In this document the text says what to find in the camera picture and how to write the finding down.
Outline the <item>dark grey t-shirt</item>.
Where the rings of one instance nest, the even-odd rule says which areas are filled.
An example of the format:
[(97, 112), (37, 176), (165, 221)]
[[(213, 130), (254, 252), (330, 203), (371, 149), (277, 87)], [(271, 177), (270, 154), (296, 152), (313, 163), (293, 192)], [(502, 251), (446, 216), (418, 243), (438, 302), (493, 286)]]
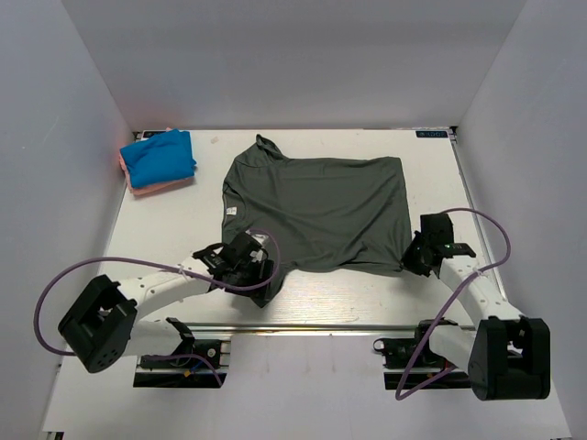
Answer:
[(403, 164), (376, 159), (290, 159), (257, 136), (237, 155), (222, 187), (222, 238), (247, 229), (271, 233), (278, 271), (252, 295), (267, 305), (293, 270), (345, 269), (394, 276), (412, 232)]

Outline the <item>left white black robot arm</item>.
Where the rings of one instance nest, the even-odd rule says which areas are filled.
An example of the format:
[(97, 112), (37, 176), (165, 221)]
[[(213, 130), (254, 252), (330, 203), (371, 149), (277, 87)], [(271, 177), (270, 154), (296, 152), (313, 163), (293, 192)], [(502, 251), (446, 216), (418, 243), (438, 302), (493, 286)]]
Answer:
[(210, 361), (194, 351), (194, 335), (182, 321), (149, 315), (186, 298), (215, 290), (261, 296), (277, 278), (281, 250), (262, 230), (237, 234), (229, 243), (195, 251), (174, 266), (149, 262), (153, 272), (126, 280), (99, 275), (89, 281), (58, 330), (89, 373), (102, 372), (120, 358), (182, 366)]

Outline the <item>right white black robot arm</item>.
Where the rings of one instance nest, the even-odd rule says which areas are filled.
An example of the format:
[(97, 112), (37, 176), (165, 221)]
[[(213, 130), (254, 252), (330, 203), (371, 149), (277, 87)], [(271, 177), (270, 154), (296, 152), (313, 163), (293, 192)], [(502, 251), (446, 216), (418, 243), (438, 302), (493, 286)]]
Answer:
[[(452, 294), (414, 342), (395, 398), (404, 400), (460, 369), (481, 401), (544, 400), (551, 389), (548, 325), (524, 315), (487, 279), (487, 271), (499, 265), (480, 266), (471, 247), (456, 242), (452, 212), (421, 215), (403, 255), (405, 270), (436, 275)], [(404, 389), (417, 360), (433, 366), (442, 358), (448, 362), (445, 369)]]

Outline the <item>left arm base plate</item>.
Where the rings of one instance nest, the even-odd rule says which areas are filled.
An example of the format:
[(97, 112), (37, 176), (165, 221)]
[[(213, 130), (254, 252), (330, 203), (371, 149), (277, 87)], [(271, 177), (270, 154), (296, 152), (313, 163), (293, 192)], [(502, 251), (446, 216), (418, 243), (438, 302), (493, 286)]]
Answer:
[(220, 389), (230, 361), (230, 339), (197, 337), (170, 355), (138, 359), (133, 387), (138, 389)]

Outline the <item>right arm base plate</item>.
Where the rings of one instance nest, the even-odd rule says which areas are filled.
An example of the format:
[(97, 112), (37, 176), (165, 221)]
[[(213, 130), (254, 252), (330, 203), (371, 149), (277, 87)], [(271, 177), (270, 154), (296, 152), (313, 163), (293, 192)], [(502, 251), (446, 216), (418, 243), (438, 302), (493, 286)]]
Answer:
[[(397, 389), (409, 359), (431, 323), (431, 320), (421, 321), (412, 337), (380, 337), (373, 342), (373, 351), (383, 356), (383, 380), (384, 388), (387, 391)], [(429, 348), (429, 343), (426, 343), (425, 348), (416, 358), (413, 370), (407, 377), (404, 391), (411, 390), (422, 381), (434, 378), (449, 367), (449, 362), (434, 354)], [(425, 390), (465, 390), (470, 387), (467, 374), (455, 369), (447, 376), (426, 385)]]

